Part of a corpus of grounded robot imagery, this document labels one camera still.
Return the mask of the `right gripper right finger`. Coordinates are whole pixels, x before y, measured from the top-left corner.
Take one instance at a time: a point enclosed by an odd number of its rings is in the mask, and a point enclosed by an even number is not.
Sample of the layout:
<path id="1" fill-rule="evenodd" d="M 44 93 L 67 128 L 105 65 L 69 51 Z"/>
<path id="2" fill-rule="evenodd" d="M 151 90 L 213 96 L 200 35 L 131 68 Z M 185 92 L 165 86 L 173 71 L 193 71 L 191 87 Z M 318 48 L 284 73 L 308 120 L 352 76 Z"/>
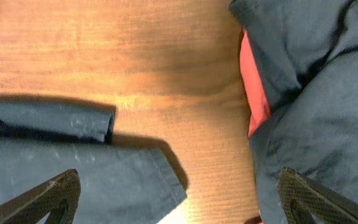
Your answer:
<path id="1" fill-rule="evenodd" d="M 288 223 L 358 223 L 357 203 L 293 169 L 282 169 L 277 187 Z"/>

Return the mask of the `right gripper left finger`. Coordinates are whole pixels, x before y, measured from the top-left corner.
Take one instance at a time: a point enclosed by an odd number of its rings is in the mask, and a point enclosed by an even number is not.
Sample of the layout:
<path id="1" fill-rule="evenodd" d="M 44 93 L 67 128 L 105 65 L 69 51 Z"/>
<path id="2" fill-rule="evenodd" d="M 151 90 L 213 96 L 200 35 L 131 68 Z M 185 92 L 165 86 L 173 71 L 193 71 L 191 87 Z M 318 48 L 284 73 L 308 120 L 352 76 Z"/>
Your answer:
<path id="1" fill-rule="evenodd" d="M 77 170 L 68 169 L 0 205 L 0 223 L 72 224 L 81 184 Z"/>

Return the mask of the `navy blue shorts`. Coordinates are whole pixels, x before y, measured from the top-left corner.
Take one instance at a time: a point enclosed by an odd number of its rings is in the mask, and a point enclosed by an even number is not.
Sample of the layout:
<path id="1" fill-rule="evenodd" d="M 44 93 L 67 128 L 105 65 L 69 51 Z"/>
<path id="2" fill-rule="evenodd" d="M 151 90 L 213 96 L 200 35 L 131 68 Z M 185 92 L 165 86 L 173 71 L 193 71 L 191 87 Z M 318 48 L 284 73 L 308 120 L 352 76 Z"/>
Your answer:
<path id="1" fill-rule="evenodd" d="M 157 223 L 186 199 L 161 149 L 111 144 L 114 114 L 54 102 L 0 102 L 0 204 L 68 170 L 75 223 Z"/>

